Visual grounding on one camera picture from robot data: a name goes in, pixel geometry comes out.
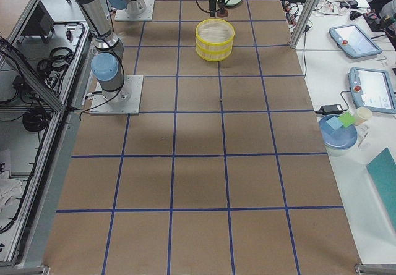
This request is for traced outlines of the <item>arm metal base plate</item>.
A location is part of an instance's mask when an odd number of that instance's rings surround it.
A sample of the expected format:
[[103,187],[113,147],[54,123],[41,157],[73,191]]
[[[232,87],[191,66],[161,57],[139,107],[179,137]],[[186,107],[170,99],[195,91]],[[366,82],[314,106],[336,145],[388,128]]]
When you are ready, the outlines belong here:
[[115,21],[118,22],[144,22],[153,18],[155,0],[131,1],[125,9],[118,9]]
[[137,115],[140,109],[143,82],[143,75],[126,75],[121,91],[112,93],[103,91],[97,82],[95,91],[100,91],[100,94],[93,96],[89,113],[93,115]]

